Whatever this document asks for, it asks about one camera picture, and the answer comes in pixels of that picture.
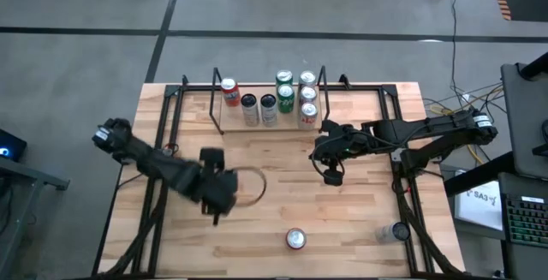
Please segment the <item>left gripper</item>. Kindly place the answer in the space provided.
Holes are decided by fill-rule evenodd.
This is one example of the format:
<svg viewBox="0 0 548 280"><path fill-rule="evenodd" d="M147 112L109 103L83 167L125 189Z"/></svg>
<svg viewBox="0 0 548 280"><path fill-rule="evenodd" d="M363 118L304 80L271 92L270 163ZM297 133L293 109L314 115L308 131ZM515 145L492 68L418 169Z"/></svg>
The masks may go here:
<svg viewBox="0 0 548 280"><path fill-rule="evenodd" d="M212 216L213 225L218 225L221 215L228 215L235 206L238 178L235 170L226 170L224 150L204 147L200 150L203 163L200 174L190 191L190 199L201 204L201 213Z"/></svg>

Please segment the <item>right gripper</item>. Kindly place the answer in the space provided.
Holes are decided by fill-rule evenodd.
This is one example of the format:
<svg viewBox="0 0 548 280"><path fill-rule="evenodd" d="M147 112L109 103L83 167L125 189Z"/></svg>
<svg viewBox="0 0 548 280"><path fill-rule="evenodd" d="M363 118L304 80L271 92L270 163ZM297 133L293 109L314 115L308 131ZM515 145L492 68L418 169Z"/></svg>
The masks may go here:
<svg viewBox="0 0 548 280"><path fill-rule="evenodd" d="M315 140L311 153L314 169L330 186L341 186L345 169L342 162L372 152L372 134L369 130L358 130L351 124L338 124L331 120L324 122L324 132Z"/></svg>

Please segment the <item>silver-topped soda can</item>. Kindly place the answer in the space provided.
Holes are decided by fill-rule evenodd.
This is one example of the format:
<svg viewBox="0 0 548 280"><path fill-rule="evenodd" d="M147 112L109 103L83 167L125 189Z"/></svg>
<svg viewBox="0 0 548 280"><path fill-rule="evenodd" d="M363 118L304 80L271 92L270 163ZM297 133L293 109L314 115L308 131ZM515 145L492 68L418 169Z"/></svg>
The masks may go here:
<svg viewBox="0 0 548 280"><path fill-rule="evenodd" d="M317 92L314 87L304 86L299 92L299 106L305 103L314 103L317 97Z"/></svg>

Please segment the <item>white Celsius Arctic slim can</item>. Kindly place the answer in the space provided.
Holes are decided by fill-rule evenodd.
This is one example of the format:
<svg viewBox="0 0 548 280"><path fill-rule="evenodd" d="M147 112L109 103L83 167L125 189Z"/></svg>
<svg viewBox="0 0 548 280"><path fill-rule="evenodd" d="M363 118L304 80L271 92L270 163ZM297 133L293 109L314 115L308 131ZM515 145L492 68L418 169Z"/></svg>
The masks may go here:
<svg viewBox="0 0 548 280"><path fill-rule="evenodd" d="M265 94L260 99L261 119L266 127L277 123L277 99L272 94Z"/></svg>

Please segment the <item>white Celsius tropical slim can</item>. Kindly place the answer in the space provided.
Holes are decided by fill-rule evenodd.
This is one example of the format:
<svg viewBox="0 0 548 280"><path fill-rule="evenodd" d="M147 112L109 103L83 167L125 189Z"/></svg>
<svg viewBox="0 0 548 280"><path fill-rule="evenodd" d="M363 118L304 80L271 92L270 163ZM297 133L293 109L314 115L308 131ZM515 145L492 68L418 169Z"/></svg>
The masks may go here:
<svg viewBox="0 0 548 280"><path fill-rule="evenodd" d="M256 97L246 93L241 97L241 108L244 122L248 127L255 127L259 124L259 109Z"/></svg>

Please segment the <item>orange Fanta can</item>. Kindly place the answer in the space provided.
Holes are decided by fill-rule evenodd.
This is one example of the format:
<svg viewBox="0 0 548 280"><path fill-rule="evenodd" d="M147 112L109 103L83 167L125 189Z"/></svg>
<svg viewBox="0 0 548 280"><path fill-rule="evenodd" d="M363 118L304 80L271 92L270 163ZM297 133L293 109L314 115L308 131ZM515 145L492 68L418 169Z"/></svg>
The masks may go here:
<svg viewBox="0 0 548 280"><path fill-rule="evenodd" d="M221 80L221 89L223 99L228 106L234 107L240 104L240 90L238 83L233 78L224 78Z"/></svg>
<svg viewBox="0 0 548 280"><path fill-rule="evenodd" d="M302 229L292 228L287 232L285 241L289 248L299 250L306 246L307 236Z"/></svg>

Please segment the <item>slim silver Celsius can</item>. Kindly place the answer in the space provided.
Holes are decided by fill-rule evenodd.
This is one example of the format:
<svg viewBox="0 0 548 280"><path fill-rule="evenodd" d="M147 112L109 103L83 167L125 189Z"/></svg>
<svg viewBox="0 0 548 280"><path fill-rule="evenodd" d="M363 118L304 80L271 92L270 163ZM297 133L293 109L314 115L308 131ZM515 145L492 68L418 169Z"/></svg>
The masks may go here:
<svg viewBox="0 0 548 280"><path fill-rule="evenodd" d="M405 242L411 236L411 232L404 222L395 222L378 228L375 236L379 243Z"/></svg>

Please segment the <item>black metal shelf stand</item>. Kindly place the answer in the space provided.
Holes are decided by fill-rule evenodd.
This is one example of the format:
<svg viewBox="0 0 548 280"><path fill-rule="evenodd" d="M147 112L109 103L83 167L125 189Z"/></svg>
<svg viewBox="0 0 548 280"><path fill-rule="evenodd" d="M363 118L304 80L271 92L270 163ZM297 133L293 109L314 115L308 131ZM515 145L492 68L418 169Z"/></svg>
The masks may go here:
<svg viewBox="0 0 548 280"><path fill-rule="evenodd" d="M317 80L317 86L319 87L319 90L324 93L324 106L323 106L323 112L324 115L322 117L321 123L320 123L320 129L319 132L324 132L324 122L329 119L331 108L330 108L330 102L329 102L329 87L327 84L327 75L326 75L326 69L325 65L321 66L320 72L319 72L319 78Z"/></svg>
<svg viewBox="0 0 548 280"><path fill-rule="evenodd" d="M211 96L210 96L210 105L209 105L209 117L211 118L211 121L215 125L218 133L220 135L224 135L224 131L220 128L219 122L217 121L217 118L214 116L214 102L215 102L215 95L217 91L221 90L220 82L222 80L222 76L220 75L218 68L215 67L213 69L212 74L212 80L211 80Z"/></svg>

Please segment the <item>black side desk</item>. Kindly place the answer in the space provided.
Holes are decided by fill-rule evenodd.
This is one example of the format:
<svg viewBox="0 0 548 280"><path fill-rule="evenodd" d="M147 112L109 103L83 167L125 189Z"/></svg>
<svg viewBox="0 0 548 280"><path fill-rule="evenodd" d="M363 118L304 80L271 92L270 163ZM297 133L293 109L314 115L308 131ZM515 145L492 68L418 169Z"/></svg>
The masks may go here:
<svg viewBox="0 0 548 280"><path fill-rule="evenodd" d="M548 179L520 175L515 170L513 152L494 158L444 183L449 196L460 194L488 182L497 181L500 188L503 221L503 199L506 194L548 200ZM548 248L512 243L503 225L501 239L503 270L513 280L548 280Z"/></svg>

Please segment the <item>white paper label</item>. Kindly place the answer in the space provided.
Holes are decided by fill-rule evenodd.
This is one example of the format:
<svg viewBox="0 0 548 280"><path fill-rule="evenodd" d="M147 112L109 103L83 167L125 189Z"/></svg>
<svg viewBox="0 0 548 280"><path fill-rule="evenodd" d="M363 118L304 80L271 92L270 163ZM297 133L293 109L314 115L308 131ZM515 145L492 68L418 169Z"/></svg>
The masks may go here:
<svg viewBox="0 0 548 280"><path fill-rule="evenodd" d="M456 195L455 218L503 231L499 183L488 182Z"/></svg>

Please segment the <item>grey metal cart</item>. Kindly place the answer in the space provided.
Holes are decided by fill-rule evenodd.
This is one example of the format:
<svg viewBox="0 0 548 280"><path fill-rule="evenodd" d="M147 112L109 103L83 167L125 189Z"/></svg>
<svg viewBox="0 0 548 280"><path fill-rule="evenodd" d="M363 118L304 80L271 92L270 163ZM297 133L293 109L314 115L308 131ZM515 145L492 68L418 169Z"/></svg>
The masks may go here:
<svg viewBox="0 0 548 280"><path fill-rule="evenodd" d="M0 158L0 280L11 272L22 237L44 186L65 191L69 181Z"/></svg>

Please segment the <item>black device with blue light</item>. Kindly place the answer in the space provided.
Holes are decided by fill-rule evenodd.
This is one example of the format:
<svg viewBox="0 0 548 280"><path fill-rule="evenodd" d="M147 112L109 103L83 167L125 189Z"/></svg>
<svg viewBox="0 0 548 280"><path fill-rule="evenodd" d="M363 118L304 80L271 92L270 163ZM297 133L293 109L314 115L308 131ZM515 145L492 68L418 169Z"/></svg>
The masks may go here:
<svg viewBox="0 0 548 280"><path fill-rule="evenodd" d="M24 140L0 129L0 157L19 162L26 149Z"/></svg>

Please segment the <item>backlit black keyboard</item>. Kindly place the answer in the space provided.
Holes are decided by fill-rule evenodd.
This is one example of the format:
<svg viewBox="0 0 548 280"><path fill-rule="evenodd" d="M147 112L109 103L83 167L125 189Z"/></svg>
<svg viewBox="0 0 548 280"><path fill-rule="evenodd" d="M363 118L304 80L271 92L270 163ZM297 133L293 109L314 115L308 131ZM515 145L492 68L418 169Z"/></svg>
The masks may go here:
<svg viewBox="0 0 548 280"><path fill-rule="evenodd" d="M506 194L503 225L512 243L548 248L548 200Z"/></svg>

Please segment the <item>black stand pole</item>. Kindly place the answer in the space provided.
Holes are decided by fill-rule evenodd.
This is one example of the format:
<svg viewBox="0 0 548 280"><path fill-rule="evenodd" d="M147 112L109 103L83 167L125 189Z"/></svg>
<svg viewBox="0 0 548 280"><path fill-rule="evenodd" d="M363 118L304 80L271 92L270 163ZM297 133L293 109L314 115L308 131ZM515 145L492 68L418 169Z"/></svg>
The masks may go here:
<svg viewBox="0 0 548 280"><path fill-rule="evenodd" d="M539 80L542 75L548 75L548 51L529 64L517 63L518 74L524 80Z"/></svg>

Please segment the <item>black table frame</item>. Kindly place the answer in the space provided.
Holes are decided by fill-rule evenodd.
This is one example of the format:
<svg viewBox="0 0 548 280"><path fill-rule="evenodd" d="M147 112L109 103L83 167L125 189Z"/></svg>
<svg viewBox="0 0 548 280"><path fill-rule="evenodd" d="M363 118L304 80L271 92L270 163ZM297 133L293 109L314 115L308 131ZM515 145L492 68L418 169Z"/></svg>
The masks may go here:
<svg viewBox="0 0 548 280"><path fill-rule="evenodd" d="M332 118L353 123L382 117L373 91L328 91ZM218 226L200 206L169 191L155 273L149 277L409 277L404 243L379 244L377 228L399 221L390 157L367 155L343 162L341 187L325 185L308 155L315 131L268 130L221 135L209 116L211 82L189 84L177 130L177 155L198 158L202 146L225 150L228 168L253 166L265 172L267 189L254 206L234 208ZM416 181L425 227L460 270L463 259L445 196L434 175ZM97 271L107 272L126 251L140 224L144 177L116 191ZM289 229L303 229L307 244L291 250Z"/></svg>

